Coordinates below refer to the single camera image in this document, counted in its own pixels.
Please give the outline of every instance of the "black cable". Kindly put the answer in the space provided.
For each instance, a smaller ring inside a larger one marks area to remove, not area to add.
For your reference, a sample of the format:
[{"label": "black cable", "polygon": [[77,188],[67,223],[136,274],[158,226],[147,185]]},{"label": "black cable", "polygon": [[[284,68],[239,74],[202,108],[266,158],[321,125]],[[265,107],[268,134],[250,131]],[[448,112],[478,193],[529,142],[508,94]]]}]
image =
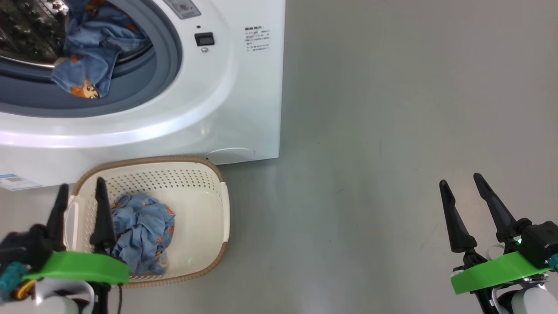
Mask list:
[{"label": "black cable", "polygon": [[118,314],[122,310],[122,285],[118,285]]}]

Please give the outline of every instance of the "floor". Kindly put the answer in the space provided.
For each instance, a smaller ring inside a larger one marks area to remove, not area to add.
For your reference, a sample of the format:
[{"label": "floor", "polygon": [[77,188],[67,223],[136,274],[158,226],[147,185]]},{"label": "floor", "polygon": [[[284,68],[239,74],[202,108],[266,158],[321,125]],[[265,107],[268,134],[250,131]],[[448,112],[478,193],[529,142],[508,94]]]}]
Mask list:
[{"label": "floor", "polygon": [[[481,253],[496,230],[474,172],[516,218],[558,221],[557,10],[288,0],[281,156],[221,167],[232,208],[222,263],[125,290],[123,313],[480,312],[452,291],[461,255],[437,185],[449,182]],[[54,195],[0,191],[1,230],[45,222]],[[548,287],[558,295],[555,275]]]}]

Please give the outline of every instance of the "washing machine label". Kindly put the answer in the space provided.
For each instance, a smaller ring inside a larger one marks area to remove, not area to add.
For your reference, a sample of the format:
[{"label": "washing machine label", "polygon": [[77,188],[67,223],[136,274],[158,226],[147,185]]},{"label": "washing machine label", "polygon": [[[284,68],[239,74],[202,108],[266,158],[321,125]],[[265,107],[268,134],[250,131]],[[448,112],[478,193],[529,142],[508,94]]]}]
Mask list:
[{"label": "washing machine label", "polygon": [[42,185],[23,179],[15,174],[0,174],[0,188],[19,191],[40,187]]},{"label": "washing machine label", "polygon": [[201,12],[191,0],[165,0],[181,20],[200,16]]},{"label": "washing machine label", "polygon": [[246,38],[246,51],[255,52],[270,49],[271,31],[263,26],[250,26],[244,28]]}]

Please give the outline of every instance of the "robotic arm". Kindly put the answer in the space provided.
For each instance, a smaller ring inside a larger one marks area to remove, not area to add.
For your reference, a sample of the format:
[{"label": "robotic arm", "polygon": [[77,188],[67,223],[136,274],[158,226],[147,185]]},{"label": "robotic arm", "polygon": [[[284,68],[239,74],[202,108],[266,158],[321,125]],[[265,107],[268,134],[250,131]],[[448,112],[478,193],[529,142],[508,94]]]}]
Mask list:
[{"label": "robotic arm", "polygon": [[[62,239],[68,194],[68,185],[63,184],[46,226],[12,232],[0,242],[0,305],[24,299],[34,286],[42,313],[106,314],[111,286],[128,282],[128,266],[107,254],[116,236],[104,179],[97,179],[95,192],[93,253],[66,251]],[[73,297],[78,294],[88,299]]]},{"label": "robotic arm", "polygon": [[[477,241],[467,232],[448,183],[440,181],[451,251],[464,253],[463,265],[451,277],[455,293],[474,294],[484,314],[558,314],[558,301],[544,286],[548,272],[558,270],[558,226],[516,221],[483,176],[475,173],[473,178],[496,225],[496,238],[504,243],[504,255],[487,260],[475,251]],[[497,296],[509,287],[517,289]]]}]

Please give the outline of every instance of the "front-loading washing machine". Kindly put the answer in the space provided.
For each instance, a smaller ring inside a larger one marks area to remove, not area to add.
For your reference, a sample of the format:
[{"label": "front-loading washing machine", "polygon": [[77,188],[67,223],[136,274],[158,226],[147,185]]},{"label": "front-loading washing machine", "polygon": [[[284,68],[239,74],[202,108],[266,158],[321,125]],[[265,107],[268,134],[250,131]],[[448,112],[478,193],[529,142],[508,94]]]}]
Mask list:
[{"label": "front-loading washing machine", "polygon": [[[151,44],[118,60],[106,97],[82,99],[50,81],[55,56],[39,49],[63,40],[64,3],[0,0],[0,187],[76,182],[148,156],[278,157],[284,0],[110,2]],[[9,45],[20,34],[37,38],[30,53]]]}]

